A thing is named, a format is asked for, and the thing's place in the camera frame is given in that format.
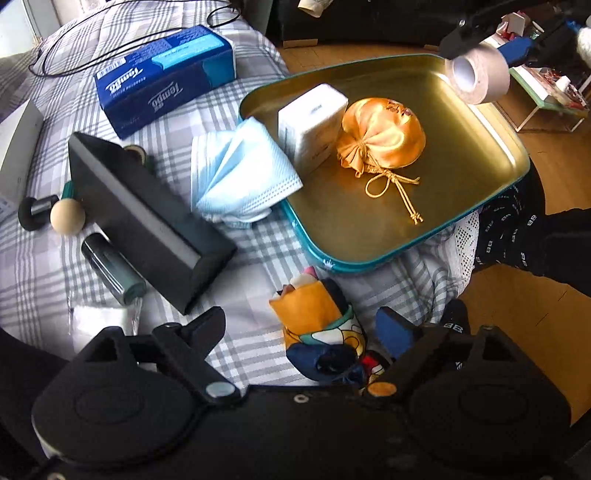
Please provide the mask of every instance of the gold tray surface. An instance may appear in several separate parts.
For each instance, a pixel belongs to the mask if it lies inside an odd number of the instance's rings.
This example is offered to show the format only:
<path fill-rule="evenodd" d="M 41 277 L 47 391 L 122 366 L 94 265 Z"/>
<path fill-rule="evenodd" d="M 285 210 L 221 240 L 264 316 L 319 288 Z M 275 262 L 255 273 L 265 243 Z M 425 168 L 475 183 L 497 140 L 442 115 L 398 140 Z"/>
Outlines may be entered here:
<path fill-rule="evenodd" d="M 447 82 L 444 60 L 431 54 L 357 61 L 303 73 L 251 92 L 241 118 L 254 116 L 277 140 L 277 112 L 321 83 L 349 98 L 402 102 L 418 116 L 427 145 L 418 160 L 395 170 L 421 177 L 404 185 L 423 223 L 414 225 L 398 190 L 380 198 L 365 194 L 373 176 L 355 177 L 336 152 L 304 179 L 288 201 L 310 239 L 325 254 L 344 262 L 371 262 L 413 244 L 461 218 L 525 175 L 529 156 L 514 130 L 492 104 L 469 106 Z M 386 180 L 372 183 L 379 193 Z"/>

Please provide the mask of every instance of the wooden ball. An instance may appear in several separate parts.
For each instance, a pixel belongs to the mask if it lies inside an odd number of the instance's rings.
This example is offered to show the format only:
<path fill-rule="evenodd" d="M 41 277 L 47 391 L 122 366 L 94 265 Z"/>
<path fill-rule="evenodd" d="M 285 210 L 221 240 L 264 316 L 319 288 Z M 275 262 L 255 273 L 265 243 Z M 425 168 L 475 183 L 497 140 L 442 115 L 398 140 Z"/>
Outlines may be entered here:
<path fill-rule="evenodd" d="M 76 235 L 86 222 L 82 205 L 74 199 L 63 199 L 51 209 L 51 226 L 60 235 Z"/>

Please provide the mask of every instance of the orange satin drawstring pouch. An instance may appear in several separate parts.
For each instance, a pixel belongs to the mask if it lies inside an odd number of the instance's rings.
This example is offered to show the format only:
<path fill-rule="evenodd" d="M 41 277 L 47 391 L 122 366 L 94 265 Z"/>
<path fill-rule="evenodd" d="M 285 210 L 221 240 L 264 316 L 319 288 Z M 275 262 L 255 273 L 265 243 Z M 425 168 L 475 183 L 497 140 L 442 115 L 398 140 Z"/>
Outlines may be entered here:
<path fill-rule="evenodd" d="M 381 197 L 394 183 L 400 192 L 414 224 L 422 222 L 414 209 L 403 183 L 418 185 L 420 178 L 408 179 L 391 170 L 407 167 L 425 148 L 425 132 L 410 108 L 387 98 L 366 98 L 355 102 L 345 112 L 342 131 L 337 140 L 337 152 L 343 168 L 354 168 L 355 176 L 375 173 L 365 186 L 371 198 Z M 388 179 L 378 194 L 369 192 L 369 185 L 381 177 Z"/>

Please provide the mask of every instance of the plaid bedsheet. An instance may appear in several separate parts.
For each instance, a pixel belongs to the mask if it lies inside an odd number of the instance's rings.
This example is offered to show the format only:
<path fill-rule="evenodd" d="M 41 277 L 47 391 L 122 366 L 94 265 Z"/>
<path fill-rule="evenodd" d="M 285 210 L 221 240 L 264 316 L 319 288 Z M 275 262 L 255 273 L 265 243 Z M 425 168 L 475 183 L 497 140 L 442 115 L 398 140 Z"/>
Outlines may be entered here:
<path fill-rule="evenodd" d="M 149 32 L 205 23 L 208 13 L 219 5 L 213 1 L 118 5 L 64 38 L 48 61 L 49 73 L 97 58 Z M 224 11 L 217 20 L 232 15 Z M 19 77 L 2 67 L 0 76 L 18 79 L 16 91 L 0 85 L 4 116 L 24 99 L 32 98 L 46 119 L 31 166 L 28 193 L 37 198 L 61 193 L 70 178 L 68 138 L 73 131 L 82 131 L 120 144 L 142 145 L 157 160 L 156 175 L 188 202 L 192 138 L 236 127 L 244 96 L 288 75 L 275 47 L 242 19 L 218 31 L 234 43 L 238 80 L 183 105 L 124 142 L 115 135 L 95 93 L 92 75 L 105 64 L 58 79 L 39 79 L 30 74 Z M 49 38 L 41 46 L 42 51 L 55 38 Z M 35 51 L 12 63 L 24 66 L 36 56 Z M 82 240 L 95 230 L 97 227 L 90 225 L 70 238 L 61 237 L 51 228 L 31 233 L 20 228 L 16 215 L 0 225 L 3 329 L 65 358 L 73 355 L 68 298 L 100 303 L 111 297 L 80 253 Z M 238 252 L 193 312 L 182 317 L 151 289 L 144 298 L 140 332 L 147 333 L 164 322 L 186 324 L 209 307 L 220 305 L 226 312 L 227 331 L 209 357 L 214 367 L 241 388 L 248 383 L 303 381 L 285 357 L 280 324 L 268 305 L 277 288 L 309 265 L 291 225 L 281 212 L 275 211 L 251 230 L 223 230 L 237 243 Z M 391 306 L 417 324 L 436 322 L 445 304 L 460 293 L 469 279 L 469 275 L 466 279 L 461 273 L 458 245 L 454 229 L 449 228 L 369 274 L 335 276 L 335 280 L 369 334 L 372 318 L 381 305 Z"/>

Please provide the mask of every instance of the blue tissue box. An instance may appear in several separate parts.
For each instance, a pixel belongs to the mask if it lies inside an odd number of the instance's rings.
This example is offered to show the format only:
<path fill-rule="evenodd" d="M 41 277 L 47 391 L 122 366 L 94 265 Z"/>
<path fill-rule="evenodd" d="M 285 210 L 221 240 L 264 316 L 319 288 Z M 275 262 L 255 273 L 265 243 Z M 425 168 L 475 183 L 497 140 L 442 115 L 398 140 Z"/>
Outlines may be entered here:
<path fill-rule="evenodd" d="M 95 74 L 100 107 L 119 138 L 236 79 L 232 46 L 198 25 L 155 40 Z"/>

